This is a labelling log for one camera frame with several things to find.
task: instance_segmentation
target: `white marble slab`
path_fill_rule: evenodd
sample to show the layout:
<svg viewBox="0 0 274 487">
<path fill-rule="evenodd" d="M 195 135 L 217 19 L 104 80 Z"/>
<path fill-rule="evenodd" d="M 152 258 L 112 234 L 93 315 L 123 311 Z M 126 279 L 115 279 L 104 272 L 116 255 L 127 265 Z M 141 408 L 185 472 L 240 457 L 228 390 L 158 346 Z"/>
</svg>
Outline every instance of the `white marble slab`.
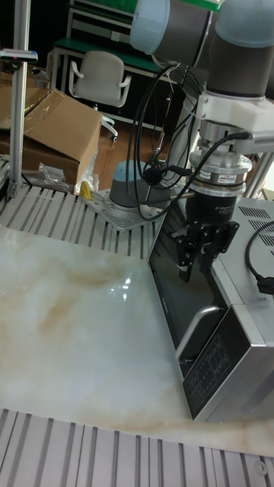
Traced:
<svg viewBox="0 0 274 487">
<path fill-rule="evenodd" d="M 0 407 L 274 456 L 274 421 L 190 419 L 148 265 L 0 227 Z"/>
</svg>

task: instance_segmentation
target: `office chair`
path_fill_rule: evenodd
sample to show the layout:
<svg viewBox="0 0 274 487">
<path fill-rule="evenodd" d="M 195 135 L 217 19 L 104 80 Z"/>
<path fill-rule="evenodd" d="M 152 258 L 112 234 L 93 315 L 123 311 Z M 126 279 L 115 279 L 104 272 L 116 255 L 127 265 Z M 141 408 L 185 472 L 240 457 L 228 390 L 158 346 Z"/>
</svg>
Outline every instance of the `office chair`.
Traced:
<svg viewBox="0 0 274 487">
<path fill-rule="evenodd" d="M 122 59 L 114 54 L 104 51 L 90 51 L 85 54 L 80 71 L 75 61 L 71 61 L 69 71 L 69 92 L 74 98 L 103 103 L 112 107 L 122 107 L 129 93 L 132 77 L 124 76 L 124 64 Z M 112 140 L 117 140 L 118 132 L 114 129 L 114 120 L 103 115 L 102 125 L 112 135 Z"/>
</svg>

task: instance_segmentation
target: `black power cord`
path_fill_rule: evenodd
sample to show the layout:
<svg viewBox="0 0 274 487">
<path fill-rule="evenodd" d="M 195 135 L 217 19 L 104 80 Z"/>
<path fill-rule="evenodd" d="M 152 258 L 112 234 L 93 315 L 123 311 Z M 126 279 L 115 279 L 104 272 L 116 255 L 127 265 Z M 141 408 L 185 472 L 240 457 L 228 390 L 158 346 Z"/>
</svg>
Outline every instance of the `black power cord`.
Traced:
<svg viewBox="0 0 274 487">
<path fill-rule="evenodd" d="M 255 268 L 253 267 L 251 260 L 250 260 L 250 250 L 251 250 L 251 246 L 252 246 L 254 240 L 262 231 L 266 230 L 268 227 L 274 227 L 274 220 L 268 221 L 261 228 L 256 230 L 256 232 L 252 235 L 251 239 L 249 240 L 249 242 L 247 244 L 244 257 L 245 257 L 245 263 L 247 264 L 248 269 L 252 272 L 252 274 L 256 278 L 259 291 L 263 294 L 271 294 L 273 296 L 274 295 L 274 277 L 263 277 L 261 274 L 259 274 L 255 270 Z"/>
<path fill-rule="evenodd" d="M 210 158 L 210 156 L 213 154 L 213 152 L 222 144 L 224 144 L 225 142 L 229 142 L 229 141 L 232 141 L 232 140 L 247 140 L 248 138 L 251 137 L 251 134 L 249 132 L 239 132 L 239 133 L 235 133 L 235 134 L 230 134 L 230 135 L 227 135 L 226 137 L 223 137 L 221 138 L 218 142 L 216 142 L 207 152 L 206 154 L 204 155 L 204 157 L 202 158 L 201 162 L 199 163 L 199 166 L 195 169 L 195 171 L 193 172 L 192 176 L 190 176 L 190 178 L 188 179 L 187 183 L 185 184 L 185 186 L 182 188 L 182 190 L 177 194 L 176 198 L 171 202 L 171 204 L 169 206 L 167 206 L 167 208 L 165 208 L 161 213 L 158 213 L 156 216 L 154 217 L 150 217 L 150 218 L 146 218 L 143 214 L 142 214 L 142 211 L 140 209 L 140 204 L 138 202 L 138 198 L 137 198 L 137 207 L 138 207 L 138 211 L 139 211 L 139 214 L 140 216 L 143 218 L 143 220 L 145 221 L 155 221 L 157 220 L 158 218 L 161 218 L 163 215 L 165 215 L 171 206 L 175 205 L 175 203 L 177 203 L 179 201 L 179 199 L 184 195 L 184 193 L 186 192 L 186 190 L 190 187 L 190 185 L 192 184 L 192 182 L 195 180 L 196 176 L 199 174 L 199 172 L 201 171 L 202 167 L 204 166 L 204 164 L 206 163 L 206 161 Z"/>
</svg>

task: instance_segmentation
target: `black cable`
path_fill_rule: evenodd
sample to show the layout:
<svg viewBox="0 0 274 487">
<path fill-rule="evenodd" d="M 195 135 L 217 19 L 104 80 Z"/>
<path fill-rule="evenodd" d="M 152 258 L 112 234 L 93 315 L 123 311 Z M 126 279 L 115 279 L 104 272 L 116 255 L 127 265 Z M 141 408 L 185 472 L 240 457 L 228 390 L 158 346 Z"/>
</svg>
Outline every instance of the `black cable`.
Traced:
<svg viewBox="0 0 274 487">
<path fill-rule="evenodd" d="M 134 144 L 134 164 L 133 164 L 133 170 L 134 170 L 134 187 L 135 187 L 135 195 L 138 201 L 138 187 L 137 187 L 137 171 L 136 171 L 136 164 L 138 166 L 139 170 L 139 175 L 142 177 L 142 167 L 141 167 L 141 161 L 140 161 L 140 145 L 141 145 L 141 136 L 142 136 L 142 124 L 143 120 L 145 117 L 145 111 L 148 106 L 148 102 L 151 98 L 151 95 L 157 85 L 157 83 L 160 81 L 161 76 L 167 72 L 170 71 L 170 66 L 166 67 L 159 73 L 157 73 L 156 77 L 153 79 L 153 82 L 150 84 L 148 87 L 148 90 L 146 91 L 144 97 L 141 99 L 138 108 L 136 110 L 135 118 L 133 120 L 132 124 L 132 130 L 130 132 L 129 136 L 129 147 L 128 147 L 128 153 L 127 153 L 127 159 L 126 159 L 126 187 L 127 187 L 127 192 L 130 194 L 130 189 L 129 189 L 129 160 L 130 160 L 130 153 L 131 153 L 131 147 L 132 147 L 132 139 L 135 131 L 135 125 L 138 122 L 136 134 L 135 134 L 135 144 Z"/>
<path fill-rule="evenodd" d="M 195 171 L 193 172 L 192 176 L 190 176 L 189 180 L 187 181 L 187 183 L 185 184 L 185 186 L 182 188 L 182 190 L 177 194 L 176 198 L 170 203 L 169 206 L 167 206 L 167 208 L 165 208 L 161 213 L 159 213 L 158 215 L 154 216 L 154 217 L 151 217 L 151 218 L 146 218 L 142 212 L 141 212 L 141 209 L 140 209 L 140 204 L 137 205 L 138 207 L 138 211 L 139 211 L 139 214 L 140 216 L 143 218 L 143 220 L 145 221 L 155 221 L 157 220 L 158 218 L 161 218 L 163 215 L 165 215 L 170 207 L 172 207 L 173 205 L 175 205 L 175 203 L 177 203 L 179 201 L 179 199 L 183 196 L 183 194 L 186 192 L 186 190 L 190 187 L 190 185 L 192 184 L 192 182 L 195 180 L 196 176 L 199 174 L 199 172 L 201 171 L 202 167 L 204 166 L 204 164 L 206 163 L 206 161 L 210 158 L 210 156 L 213 154 L 213 152 L 222 144 L 224 144 L 225 142 L 228 142 L 228 141 L 232 141 L 232 140 L 239 140 L 239 139 L 242 139 L 242 140 L 246 140 L 247 138 L 250 137 L 250 133 L 249 132 L 239 132 L 239 133 L 235 133 L 235 134 L 230 134 L 230 135 L 227 135 L 226 137 L 223 137 L 221 138 L 218 142 L 216 142 L 207 152 L 206 154 L 204 155 L 204 157 L 202 158 L 201 162 L 199 163 L 199 166 L 195 169 Z"/>
<path fill-rule="evenodd" d="M 184 167 L 186 168 L 187 166 L 187 162 L 189 160 L 189 156 L 190 156 L 190 148 L 191 148 L 191 137 L 192 137 L 192 132 L 193 132 L 193 127 L 194 127 L 194 123 L 195 123 L 195 117 L 193 117 L 193 119 L 191 120 L 190 122 L 190 127 L 189 127 L 189 131 L 188 131 L 188 139 L 187 139 L 187 146 L 186 146 L 186 149 L 187 149 L 187 153 L 186 153 L 186 161 L 185 161 L 185 164 L 184 164 Z"/>
<path fill-rule="evenodd" d="M 248 269 L 252 272 L 252 274 L 256 277 L 256 280 L 258 281 L 259 279 L 263 279 L 263 276 L 261 274 L 259 274 L 255 268 L 253 267 L 253 265 L 251 264 L 251 260 L 250 260 L 250 249 L 251 249 L 251 246 L 254 242 L 254 240 L 256 239 L 256 237 L 261 233 L 261 231 L 263 230 L 266 230 L 266 228 L 268 227 L 271 227 L 273 226 L 274 227 L 274 220 L 272 221 L 268 221 L 267 223 L 265 223 L 261 228 L 259 228 L 259 230 L 256 230 L 256 232 L 252 235 L 251 239 L 249 240 L 248 244 L 247 244 L 247 247 L 246 247 L 246 250 L 245 250 L 245 254 L 244 254 L 244 257 L 245 257 L 245 262 L 247 264 L 247 267 Z"/>
<path fill-rule="evenodd" d="M 184 148 L 183 150 L 183 153 L 181 154 L 180 156 L 180 159 L 179 161 L 177 162 L 177 166 L 180 165 L 180 162 L 182 161 L 182 158 L 183 156 L 186 154 L 186 150 L 187 150 L 187 156 L 186 156 L 186 163 L 184 164 L 184 168 L 186 168 L 186 165 L 187 165 L 187 161 L 188 161 L 188 158 L 189 158 L 189 155 L 190 155 L 190 146 L 191 146 L 191 136 L 192 136 L 192 131 L 193 131 L 193 127 L 194 127 L 194 123 L 195 123 L 195 113 L 196 113 L 196 109 L 197 109 L 197 103 L 196 105 L 194 106 L 193 108 L 193 111 L 191 112 L 193 114 L 193 118 L 190 122 L 190 127 L 189 127 L 189 131 L 188 131 L 188 138 L 187 138 L 187 141 L 186 141 L 186 147 Z M 165 181 L 171 181 L 173 177 L 170 177 L 169 179 L 165 179 Z M 180 181 L 180 178 L 179 180 L 177 180 L 177 182 L 175 184 L 172 184 L 171 187 L 173 186 L 176 186 L 177 183 L 179 183 Z"/>
<path fill-rule="evenodd" d="M 151 149 L 152 149 L 152 154 L 154 154 L 154 152 L 155 152 L 154 138 L 155 138 L 155 131 L 156 131 L 157 120 L 158 120 L 158 108 L 157 108 L 157 100 L 156 100 L 156 92 L 155 91 L 154 91 L 153 95 L 154 95 L 153 96 L 153 100 L 154 100 L 154 104 L 155 104 L 155 124 L 154 124 L 153 130 L 152 130 L 152 134 L 151 134 Z"/>
<path fill-rule="evenodd" d="M 24 173 L 21 173 L 23 179 L 26 181 L 26 183 L 30 186 L 30 188 L 33 187 L 33 184 L 30 182 L 30 180 L 27 178 L 27 176 L 24 175 Z"/>
</svg>

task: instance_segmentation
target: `plastic bag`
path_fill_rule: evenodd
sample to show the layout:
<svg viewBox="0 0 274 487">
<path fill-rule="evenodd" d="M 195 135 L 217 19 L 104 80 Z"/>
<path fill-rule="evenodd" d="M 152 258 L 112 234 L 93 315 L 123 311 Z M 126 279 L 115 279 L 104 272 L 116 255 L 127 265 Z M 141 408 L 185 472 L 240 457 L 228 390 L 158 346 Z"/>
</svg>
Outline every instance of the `plastic bag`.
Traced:
<svg viewBox="0 0 274 487">
<path fill-rule="evenodd" d="M 40 162 L 38 171 L 24 170 L 23 172 L 34 186 L 63 191 L 64 193 L 73 192 L 73 185 L 65 182 L 65 174 L 62 169 L 45 166 Z"/>
<path fill-rule="evenodd" d="M 94 165 L 95 165 L 97 154 L 98 154 L 98 148 L 96 149 L 94 156 L 92 157 L 91 162 L 88 165 L 87 169 L 81 175 L 80 180 L 78 181 L 78 183 L 75 186 L 75 191 L 74 191 L 75 195 L 79 195 L 81 184 L 83 181 L 87 181 L 88 187 L 91 191 L 98 191 L 99 190 L 99 182 L 100 182 L 99 176 L 98 176 L 98 174 L 94 174 Z"/>
</svg>

